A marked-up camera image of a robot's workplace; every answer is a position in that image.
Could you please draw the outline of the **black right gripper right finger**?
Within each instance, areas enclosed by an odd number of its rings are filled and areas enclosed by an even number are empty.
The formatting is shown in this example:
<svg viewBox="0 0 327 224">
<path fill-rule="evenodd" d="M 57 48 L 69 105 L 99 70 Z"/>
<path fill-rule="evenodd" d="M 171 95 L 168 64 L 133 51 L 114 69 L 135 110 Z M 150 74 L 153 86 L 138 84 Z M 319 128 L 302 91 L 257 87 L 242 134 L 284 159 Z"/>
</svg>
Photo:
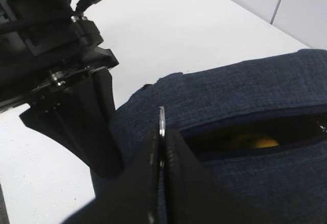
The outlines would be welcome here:
<svg viewBox="0 0 327 224">
<path fill-rule="evenodd" d="M 215 182 L 177 129 L 167 129 L 164 142 L 168 223 L 258 223 L 258 213 Z"/>
</svg>

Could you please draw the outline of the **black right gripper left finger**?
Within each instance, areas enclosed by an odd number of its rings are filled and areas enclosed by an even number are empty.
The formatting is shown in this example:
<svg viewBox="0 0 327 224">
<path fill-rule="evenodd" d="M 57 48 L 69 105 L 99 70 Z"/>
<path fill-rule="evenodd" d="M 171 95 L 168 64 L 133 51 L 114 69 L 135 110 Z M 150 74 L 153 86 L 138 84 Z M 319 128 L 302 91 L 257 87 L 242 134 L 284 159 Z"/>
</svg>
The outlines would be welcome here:
<svg viewBox="0 0 327 224">
<path fill-rule="evenodd" d="M 150 130 L 127 167 L 65 223 L 158 223 L 159 137 Z"/>
</svg>

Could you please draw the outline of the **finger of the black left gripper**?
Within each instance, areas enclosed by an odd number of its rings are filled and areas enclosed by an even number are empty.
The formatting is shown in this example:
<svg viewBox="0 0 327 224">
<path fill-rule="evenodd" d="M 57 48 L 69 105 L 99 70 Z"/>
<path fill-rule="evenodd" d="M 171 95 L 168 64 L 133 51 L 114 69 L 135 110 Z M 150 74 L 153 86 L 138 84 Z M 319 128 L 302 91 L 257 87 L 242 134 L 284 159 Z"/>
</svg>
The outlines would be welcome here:
<svg viewBox="0 0 327 224">
<path fill-rule="evenodd" d="M 114 113 L 112 76 L 101 68 L 46 95 L 19 117 L 26 127 L 67 148 L 97 175 L 115 177 L 124 161 L 109 131 Z"/>
</svg>

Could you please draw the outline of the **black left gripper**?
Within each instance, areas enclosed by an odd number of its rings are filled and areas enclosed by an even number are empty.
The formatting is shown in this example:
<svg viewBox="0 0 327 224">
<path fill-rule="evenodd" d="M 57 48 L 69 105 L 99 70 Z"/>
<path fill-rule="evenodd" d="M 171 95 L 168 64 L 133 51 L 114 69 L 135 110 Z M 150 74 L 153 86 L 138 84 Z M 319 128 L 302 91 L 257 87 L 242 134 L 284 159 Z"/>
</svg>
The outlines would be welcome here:
<svg viewBox="0 0 327 224">
<path fill-rule="evenodd" d="M 32 103 L 118 60 L 85 11 L 101 0 L 1 0 L 1 108 Z"/>
</svg>

